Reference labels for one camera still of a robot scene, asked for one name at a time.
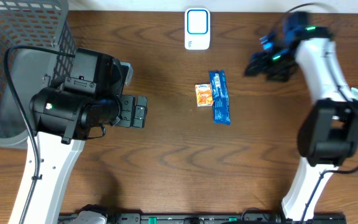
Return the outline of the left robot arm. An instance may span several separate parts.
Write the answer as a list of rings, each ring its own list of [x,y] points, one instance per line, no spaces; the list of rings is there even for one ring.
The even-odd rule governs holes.
[[[144,96],[125,95],[133,68],[88,49],[73,55],[68,76],[51,81],[21,108],[28,137],[27,161],[9,221],[56,223],[73,167],[93,128],[141,129]]]

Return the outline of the grey plastic mesh basket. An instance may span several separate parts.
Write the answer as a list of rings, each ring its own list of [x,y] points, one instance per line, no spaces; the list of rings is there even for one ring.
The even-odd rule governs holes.
[[[28,133],[4,68],[26,111],[52,80],[68,76],[76,44],[65,0],[0,0],[0,147],[27,148]]]

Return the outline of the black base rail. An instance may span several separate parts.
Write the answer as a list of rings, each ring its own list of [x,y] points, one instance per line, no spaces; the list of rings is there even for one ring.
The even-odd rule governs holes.
[[[107,224],[218,224],[218,223],[292,223],[279,213],[249,208],[242,214],[142,214],[111,213],[97,205],[87,205],[79,213],[60,215],[62,223]]]

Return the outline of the orange tissue pack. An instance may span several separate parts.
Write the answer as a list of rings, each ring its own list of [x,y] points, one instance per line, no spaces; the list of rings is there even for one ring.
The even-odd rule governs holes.
[[[213,105],[213,94],[210,84],[195,85],[195,93],[198,107]]]

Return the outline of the blue Oreo cookie pack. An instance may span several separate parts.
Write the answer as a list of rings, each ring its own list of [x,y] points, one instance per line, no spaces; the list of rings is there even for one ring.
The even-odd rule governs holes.
[[[213,116],[217,124],[231,124],[229,93],[224,70],[209,71],[213,96]]]

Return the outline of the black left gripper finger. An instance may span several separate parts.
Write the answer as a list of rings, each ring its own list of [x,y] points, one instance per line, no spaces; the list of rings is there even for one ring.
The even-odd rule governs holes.
[[[116,126],[130,128],[133,124],[133,112],[135,107],[135,96],[121,95],[121,115]]]
[[[139,96],[135,103],[133,128],[144,128],[145,117],[147,115],[147,97]]]

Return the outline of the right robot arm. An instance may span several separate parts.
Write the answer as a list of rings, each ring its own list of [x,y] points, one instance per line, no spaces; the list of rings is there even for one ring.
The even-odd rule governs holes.
[[[300,162],[282,199],[275,223],[316,223],[314,208],[333,174],[358,171],[358,100],[337,59],[334,33],[310,24],[306,11],[290,9],[282,16],[283,40],[273,28],[260,39],[244,74],[287,82],[300,69],[313,107],[297,135]]]

